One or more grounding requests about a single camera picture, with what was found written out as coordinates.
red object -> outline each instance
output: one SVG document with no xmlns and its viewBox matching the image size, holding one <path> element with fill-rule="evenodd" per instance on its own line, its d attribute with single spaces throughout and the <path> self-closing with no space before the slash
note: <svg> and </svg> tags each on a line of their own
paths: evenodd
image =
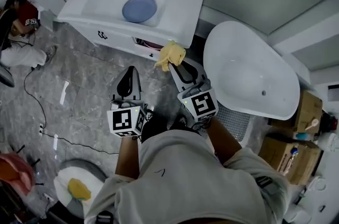
<svg viewBox="0 0 339 224">
<path fill-rule="evenodd" d="M 332 130 L 335 131 L 337 129 L 337 126 L 338 126 L 338 119 L 333 117 L 333 120 L 332 120 Z"/>
<path fill-rule="evenodd" d="M 10 164 L 12 170 L 8 172 L 17 172 L 18 178 L 6 180 L 6 170 L 0 170 L 0 179 L 10 184 L 17 192 L 27 195 L 35 185 L 33 168 L 18 154 L 0 154 L 0 159 Z"/>
<path fill-rule="evenodd" d="M 38 19 L 38 10 L 35 6 L 33 6 L 27 0 L 19 6 L 19 10 L 17 11 L 17 18 L 22 23 L 22 25 L 26 24 L 26 20 Z"/>
</svg>

tile floor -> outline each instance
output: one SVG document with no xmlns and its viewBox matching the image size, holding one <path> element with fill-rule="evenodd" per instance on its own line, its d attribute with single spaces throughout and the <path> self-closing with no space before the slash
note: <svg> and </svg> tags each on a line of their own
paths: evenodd
<svg viewBox="0 0 339 224">
<path fill-rule="evenodd" d="M 109 133 L 106 111 L 109 109 L 111 82 L 130 65 L 138 69 L 142 97 L 146 103 L 155 106 L 155 111 L 165 115 L 169 123 L 183 112 L 176 100 L 177 89 L 170 73 L 154 68 L 153 61 L 105 46 L 96 48 L 68 24 L 60 25 L 55 33 L 43 27 L 36 32 L 36 47 L 47 50 L 53 44 L 58 46 L 58 51 L 52 62 L 40 71 L 34 71 L 26 80 L 27 91 L 39 99 L 45 111 L 46 133 L 117 153 L 120 138 Z M 35 214 L 43 215 L 47 204 L 43 194 L 47 193 L 56 200 L 53 179 L 61 162 L 72 158 L 89 160 L 109 176 L 114 173 L 118 156 L 69 145 L 62 140 L 54 150 L 52 138 L 39 136 L 39 124 L 44 123 L 43 114 L 23 87 L 29 72 L 28 67 L 13 67 L 15 88 L 0 84 L 0 126 L 4 130 L 0 145 L 7 149 L 10 145 L 14 150 L 25 145 L 21 156 L 29 163 L 41 159 L 35 166 L 35 175 L 37 182 L 44 183 L 44 186 L 36 186 L 23 200 Z M 69 85 L 64 103 L 60 104 L 65 81 Z M 257 118 L 256 124 L 255 131 L 264 132 L 265 120 Z M 261 136 L 254 135 L 249 142 L 255 152 L 260 148 Z"/>
</svg>

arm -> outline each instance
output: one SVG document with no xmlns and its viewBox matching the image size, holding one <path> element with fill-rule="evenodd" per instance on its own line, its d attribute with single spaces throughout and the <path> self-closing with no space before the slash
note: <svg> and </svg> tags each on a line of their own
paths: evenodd
<svg viewBox="0 0 339 224">
<path fill-rule="evenodd" d="M 138 139 L 122 138 L 115 174 L 134 179 L 139 177 Z"/>
<path fill-rule="evenodd" d="M 238 151 L 224 167 L 250 174 L 263 197 L 269 223 L 281 223 L 291 200 L 290 184 L 282 174 L 249 148 Z"/>
<path fill-rule="evenodd" d="M 34 29 L 34 27 L 32 25 L 28 25 L 28 26 L 22 25 L 22 23 L 19 21 L 19 19 L 16 19 L 13 22 L 13 24 L 16 27 L 16 29 L 20 32 L 20 34 L 28 34 L 29 32 L 31 32 Z"/>
<path fill-rule="evenodd" d="M 239 142 L 216 117 L 211 119 L 211 126 L 207 128 L 207 133 L 222 163 L 231 159 L 231 157 L 242 148 Z"/>
</svg>

cabinet door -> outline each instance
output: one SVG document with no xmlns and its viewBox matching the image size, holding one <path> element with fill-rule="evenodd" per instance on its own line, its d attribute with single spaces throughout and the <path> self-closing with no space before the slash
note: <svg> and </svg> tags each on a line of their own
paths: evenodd
<svg viewBox="0 0 339 224">
<path fill-rule="evenodd" d="M 81 35 L 83 35 L 87 40 L 89 40 L 91 43 L 93 43 L 94 40 L 94 32 L 95 30 L 91 30 L 86 25 L 80 24 L 80 23 L 69 23 L 71 26 L 73 26 Z"/>
<path fill-rule="evenodd" d="M 84 37 L 93 44 L 101 44 L 127 52 L 135 52 L 133 37 L 109 30 L 104 26 L 83 23 L 71 23 Z"/>
<path fill-rule="evenodd" d="M 96 28 L 94 43 L 118 48 L 128 52 L 134 51 L 135 42 L 132 36 L 123 35 L 103 28 Z"/>
</svg>

person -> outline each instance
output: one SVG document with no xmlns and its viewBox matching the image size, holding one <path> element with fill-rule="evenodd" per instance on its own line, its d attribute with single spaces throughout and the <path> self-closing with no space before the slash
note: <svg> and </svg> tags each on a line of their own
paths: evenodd
<svg viewBox="0 0 339 224">
<path fill-rule="evenodd" d="M 105 181 L 85 224 L 282 222 L 288 181 L 242 148 L 216 117 L 207 128 L 215 153 L 184 120 L 162 133 L 155 130 L 159 125 L 158 118 L 145 123 L 140 154 L 137 140 L 122 138 L 115 175 Z"/>
<path fill-rule="evenodd" d="M 36 49 L 30 44 L 12 44 L 8 40 L 8 35 L 14 26 L 20 34 L 28 34 L 34 31 L 32 25 L 23 25 L 18 19 L 17 12 L 19 6 L 25 0 L 7 0 L 4 10 L 0 15 L 0 46 L 1 57 L 0 64 L 5 67 L 13 67 L 18 65 L 39 68 L 45 65 L 55 55 L 56 46 L 50 47 L 47 52 Z"/>
</svg>

